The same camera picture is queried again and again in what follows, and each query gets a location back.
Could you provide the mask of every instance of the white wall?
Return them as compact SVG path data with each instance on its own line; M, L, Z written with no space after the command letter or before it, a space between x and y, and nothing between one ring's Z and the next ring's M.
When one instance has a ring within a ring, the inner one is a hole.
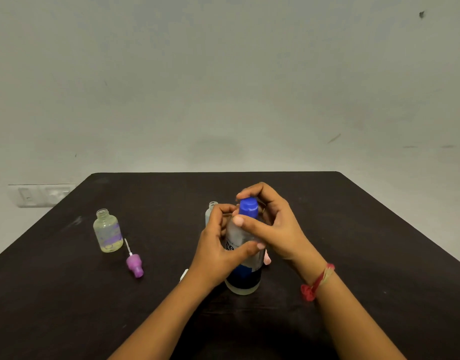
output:
M0 252L46 212L7 184L226 170L341 171L460 260L460 0L0 0Z

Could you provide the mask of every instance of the power outlet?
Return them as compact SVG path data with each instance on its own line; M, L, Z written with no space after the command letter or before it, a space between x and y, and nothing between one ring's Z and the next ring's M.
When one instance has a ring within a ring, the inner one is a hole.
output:
M75 187L76 184L9 184L8 196L18 207L53 207Z

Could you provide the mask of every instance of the clear bottle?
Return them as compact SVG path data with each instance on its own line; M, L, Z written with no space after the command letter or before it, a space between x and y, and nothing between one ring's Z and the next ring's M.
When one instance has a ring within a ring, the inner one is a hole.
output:
M123 245L120 225L115 216L108 213L106 208L96 212L97 219L93 223L98 244L104 253L112 253Z
M210 202L208 205L208 210L205 212L205 226L208 225L208 220L210 219L210 213L212 213L213 206L217 205L218 202L215 202L214 200Z
M258 201L254 197L242 199L239 214L258 218ZM239 228L230 220L227 224L224 248L234 250L249 241L261 242L258 237ZM257 290L262 276L264 257L265 250L263 249L237 266L225 279L228 289L239 295L251 294Z

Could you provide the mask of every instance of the person's left hand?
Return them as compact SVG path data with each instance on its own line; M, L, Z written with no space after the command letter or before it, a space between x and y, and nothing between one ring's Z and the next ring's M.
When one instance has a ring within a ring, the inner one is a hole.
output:
M205 230L200 235L197 251L188 270L188 275L200 281L208 290L212 290L248 257L265 248L263 243L248 241L235 250L225 250L220 239L230 214L237 209L232 204L217 204Z

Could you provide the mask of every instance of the large bottle with blue cap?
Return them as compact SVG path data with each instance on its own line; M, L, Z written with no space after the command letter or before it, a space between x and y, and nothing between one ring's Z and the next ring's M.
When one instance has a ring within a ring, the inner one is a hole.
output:
M254 197L242 199L239 214L258 219L257 199ZM239 228L232 221L228 223L226 239L223 242L227 250L234 250L249 241L260 242L261 240ZM257 290L258 285L260 285L264 256L265 249L260 250L258 254L251 256L237 266L225 279L227 287L240 295L250 294Z

